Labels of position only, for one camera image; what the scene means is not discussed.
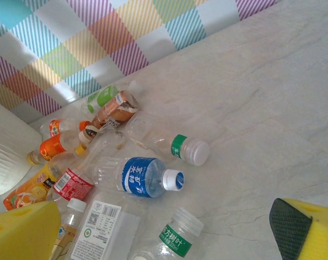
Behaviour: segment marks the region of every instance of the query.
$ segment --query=plastic bottle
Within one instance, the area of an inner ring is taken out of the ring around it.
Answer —
[[[92,173],[97,187],[125,191],[139,197],[156,198],[165,191],[180,191],[182,172],[166,169],[157,158],[101,158]]]
[[[38,150],[34,150],[27,155],[27,161],[43,162],[39,155],[46,161],[51,160],[55,155],[63,152],[73,152],[80,145],[77,132],[73,130],[64,131],[46,141],[43,141]]]
[[[94,184],[89,173],[97,159],[104,159],[117,153],[124,145],[124,136],[116,131],[107,132],[91,144],[85,151],[83,160],[76,160],[66,168],[66,171],[49,190],[46,199],[55,201],[60,212],[63,212],[69,200],[83,200]]]
[[[67,254],[77,233],[85,208],[86,203],[81,200],[71,199],[69,201],[66,212],[61,216],[61,227],[50,260],[61,260]]]
[[[84,99],[81,104],[81,112],[86,116],[95,116],[100,108],[122,90],[128,90],[133,96],[137,96],[142,92],[142,87],[135,80],[131,81],[129,84],[108,85],[90,95],[87,99]]]
[[[124,134],[143,148],[170,159],[178,157],[201,166],[209,155],[209,145],[197,138],[177,134],[175,127],[163,119],[137,112],[127,123]]]
[[[82,154],[83,146],[76,148],[77,154]],[[16,209],[36,202],[44,201],[48,191],[60,178],[62,173],[73,164],[76,157],[72,153],[62,153],[47,162],[31,179],[13,190],[5,199],[7,210]]]
[[[204,224],[187,210],[179,208],[172,216],[159,237],[149,242],[128,258],[129,260],[169,260],[182,259],[199,237]]]
[[[139,105],[135,97],[126,90],[120,91],[98,111],[78,137],[83,144],[88,144],[95,138],[101,127],[114,129],[127,122],[138,110]]]
[[[95,190],[91,195],[65,259],[127,259],[132,245],[143,235],[147,203],[116,191]]]
[[[73,118],[53,119],[49,122],[45,122],[40,127],[40,133],[44,138],[48,139],[66,130],[75,130],[77,132],[82,131],[89,123],[89,121],[80,122],[79,120]]]

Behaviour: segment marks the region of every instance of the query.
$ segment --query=colorful wallpaper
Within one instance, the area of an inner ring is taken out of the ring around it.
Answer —
[[[32,122],[276,0],[2,0],[0,104]]]

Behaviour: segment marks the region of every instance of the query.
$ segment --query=blue bottle label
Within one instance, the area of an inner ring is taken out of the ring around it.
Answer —
[[[125,192],[151,198],[146,191],[145,177],[148,165],[155,159],[133,157],[126,162],[122,172],[122,186]]]
[[[183,176],[183,173],[180,172],[176,176],[176,187],[177,187],[177,189],[179,189],[179,190],[182,189],[184,183],[185,183],[185,176]]]

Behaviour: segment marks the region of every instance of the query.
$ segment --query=white plastic jug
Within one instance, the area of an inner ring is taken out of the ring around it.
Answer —
[[[41,141],[37,131],[0,105],[0,195],[27,174],[31,166],[25,157]]]

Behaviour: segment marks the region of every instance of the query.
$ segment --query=marble countertop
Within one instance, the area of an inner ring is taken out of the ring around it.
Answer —
[[[133,79],[144,111],[212,148],[201,167],[173,163],[186,186],[148,201],[144,236],[184,207],[205,224],[196,259],[281,259],[273,201],[328,206],[328,1],[284,0],[121,82]],[[76,115],[80,104],[48,117]]]

